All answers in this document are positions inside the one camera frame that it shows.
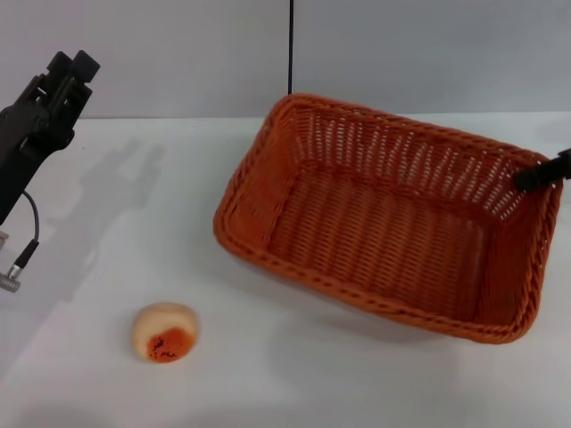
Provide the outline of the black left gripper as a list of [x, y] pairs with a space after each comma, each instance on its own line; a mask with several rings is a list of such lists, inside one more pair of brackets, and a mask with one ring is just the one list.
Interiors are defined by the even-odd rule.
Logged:
[[99, 69], [83, 50], [73, 59], [58, 52], [47, 73], [36, 75], [22, 91], [21, 103], [1, 111], [2, 221], [41, 164], [70, 144], [74, 125], [93, 93], [87, 84]]

